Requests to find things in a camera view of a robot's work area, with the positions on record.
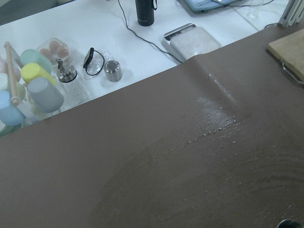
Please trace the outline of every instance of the wooden cutting board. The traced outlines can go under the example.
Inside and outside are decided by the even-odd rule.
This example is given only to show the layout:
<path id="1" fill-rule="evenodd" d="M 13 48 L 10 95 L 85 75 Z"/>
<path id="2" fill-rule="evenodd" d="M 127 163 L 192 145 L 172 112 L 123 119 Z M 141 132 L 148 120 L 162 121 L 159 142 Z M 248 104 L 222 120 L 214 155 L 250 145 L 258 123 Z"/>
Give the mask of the wooden cutting board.
<path id="1" fill-rule="evenodd" d="M 304 29 L 269 43 L 267 50 L 304 82 Z"/>

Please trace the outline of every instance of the brown mat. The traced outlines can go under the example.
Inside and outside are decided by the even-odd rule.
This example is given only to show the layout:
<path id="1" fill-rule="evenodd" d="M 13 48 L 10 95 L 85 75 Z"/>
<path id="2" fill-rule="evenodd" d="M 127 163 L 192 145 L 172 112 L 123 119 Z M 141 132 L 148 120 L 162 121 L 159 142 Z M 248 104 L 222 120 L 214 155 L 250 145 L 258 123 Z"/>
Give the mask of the brown mat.
<path id="1" fill-rule="evenodd" d="M 1 137 L 0 227 L 303 221 L 304 90 L 266 52 L 303 26 L 269 27 Z"/>

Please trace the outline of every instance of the black object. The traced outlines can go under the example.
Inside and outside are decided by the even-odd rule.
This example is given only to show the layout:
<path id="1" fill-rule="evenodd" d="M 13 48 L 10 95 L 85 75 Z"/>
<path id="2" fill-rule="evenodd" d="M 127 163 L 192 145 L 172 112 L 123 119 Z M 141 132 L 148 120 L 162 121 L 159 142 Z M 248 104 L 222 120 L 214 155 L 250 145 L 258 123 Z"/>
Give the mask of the black object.
<path id="1" fill-rule="evenodd" d="M 93 54 L 94 54 L 94 48 L 91 47 L 90 50 L 88 51 L 87 55 L 85 56 L 84 60 L 84 68 L 87 68 L 87 66 L 90 64 L 90 62 L 93 59 Z"/>
<path id="2" fill-rule="evenodd" d="M 103 69 L 104 67 L 104 64 L 105 64 L 105 61 L 103 62 L 103 65 L 101 66 L 101 68 L 97 71 L 97 73 L 95 74 L 90 74 L 87 72 L 87 68 L 89 66 L 89 64 L 91 63 L 92 59 L 93 59 L 93 55 L 94 55 L 94 52 L 97 52 L 98 54 L 100 54 L 100 56 L 103 58 L 103 60 L 105 60 L 104 56 L 99 53 L 98 51 L 94 50 L 93 47 L 90 48 L 90 50 L 88 51 L 87 55 L 85 56 L 85 59 L 84 59 L 84 66 L 83 68 L 85 69 L 85 72 L 90 75 L 90 76 L 95 76 L 95 75 L 98 75 L 100 73 L 100 71 Z"/>
<path id="3" fill-rule="evenodd" d="M 171 53 L 169 53 L 169 52 L 166 52 L 166 51 L 162 50 L 159 46 L 157 46 L 157 45 L 154 44 L 153 42 L 148 41 L 148 40 L 142 38 L 141 36 L 138 36 L 137 33 L 134 32 L 134 30 L 130 29 L 129 26 L 128 26 L 127 18 L 125 17 L 125 13 L 124 13 L 123 7 L 122 7 L 122 5 L 120 4 L 120 1 L 119 1 L 119 0 L 118 0 L 118 4 L 119 4 L 119 6 L 120 6 L 120 9 L 121 9 L 122 12 L 123 12 L 123 18 L 124 18 L 124 21 L 125 21 L 125 26 L 126 26 L 126 28 L 127 28 L 129 31 L 131 31 L 136 37 L 138 37 L 139 39 L 143 40 L 144 42 L 147 42 L 147 43 L 149 43 L 149 44 L 152 44 L 153 46 L 155 46 L 155 47 L 156 47 L 159 51 L 161 51 L 162 53 L 165 53 L 165 54 L 167 54 L 167 55 L 169 55 L 169 56 L 172 56 L 176 61 L 178 61 L 179 63 L 182 63 L 182 62 L 179 61 L 173 54 L 171 54 Z"/>
<path id="4" fill-rule="evenodd" d="M 149 26 L 154 23 L 154 10 L 157 9 L 157 0 L 154 7 L 153 0 L 135 0 L 137 20 L 142 26 Z"/>
<path id="5" fill-rule="evenodd" d="M 277 228 L 303 228 L 303 224 L 298 221 L 286 219 L 280 222 Z"/>

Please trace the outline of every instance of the egg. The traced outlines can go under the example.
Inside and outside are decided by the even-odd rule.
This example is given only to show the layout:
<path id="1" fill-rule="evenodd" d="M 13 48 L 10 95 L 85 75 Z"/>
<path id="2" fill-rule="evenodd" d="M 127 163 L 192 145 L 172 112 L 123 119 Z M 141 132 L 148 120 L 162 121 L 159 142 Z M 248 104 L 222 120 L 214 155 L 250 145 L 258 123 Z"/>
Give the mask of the egg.
<path id="1" fill-rule="evenodd" d="M 66 57 L 69 56 L 69 54 L 70 54 L 70 53 L 69 53 L 67 47 L 65 47 L 65 46 L 60 46 L 60 47 L 58 48 L 57 55 L 58 55 L 59 58 L 66 58 Z"/>
<path id="2" fill-rule="evenodd" d="M 58 52 L 59 47 L 60 47 L 60 44 L 57 41 L 52 41 L 49 44 L 49 49 L 53 54 L 56 54 Z"/>
<path id="3" fill-rule="evenodd" d="M 51 59 L 52 58 L 52 52 L 50 51 L 50 50 L 48 50 L 48 49 L 46 49 L 46 48 L 43 48 L 43 49 L 41 49 L 40 50 L 40 53 L 42 54 L 42 55 L 44 55 L 45 57 L 47 57 L 48 59 Z"/>

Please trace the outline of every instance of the metal handle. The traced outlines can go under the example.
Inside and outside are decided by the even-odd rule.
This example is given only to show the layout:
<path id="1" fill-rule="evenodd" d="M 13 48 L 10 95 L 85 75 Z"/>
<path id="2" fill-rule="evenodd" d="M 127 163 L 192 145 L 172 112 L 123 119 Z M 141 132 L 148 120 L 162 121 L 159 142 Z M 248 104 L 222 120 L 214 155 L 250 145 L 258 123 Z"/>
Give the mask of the metal handle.
<path id="1" fill-rule="evenodd" d="M 303 224 L 295 220 L 283 220 L 277 228 L 303 228 Z"/>
<path id="2" fill-rule="evenodd" d="M 295 76 L 295 74 L 290 70 L 288 69 L 286 66 L 285 66 L 285 63 L 283 61 L 283 59 L 280 59 L 280 63 L 281 63 L 281 66 L 282 66 L 282 69 L 284 70 L 284 72 L 297 84 L 299 85 L 302 85 L 304 86 L 304 82 L 302 82 L 301 80 L 298 79 L 297 76 Z"/>

